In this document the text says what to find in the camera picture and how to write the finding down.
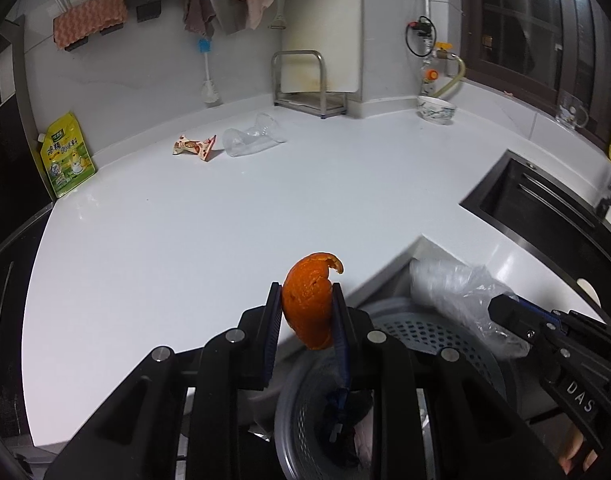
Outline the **person right hand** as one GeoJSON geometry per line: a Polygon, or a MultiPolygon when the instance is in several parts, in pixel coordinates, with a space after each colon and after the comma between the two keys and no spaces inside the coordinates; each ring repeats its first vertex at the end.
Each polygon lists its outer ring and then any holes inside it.
{"type": "Polygon", "coordinates": [[[581,431],[571,424],[557,454],[557,462],[565,474],[570,474],[575,470],[587,471],[597,459],[595,451],[583,450],[584,442],[581,431]]]}

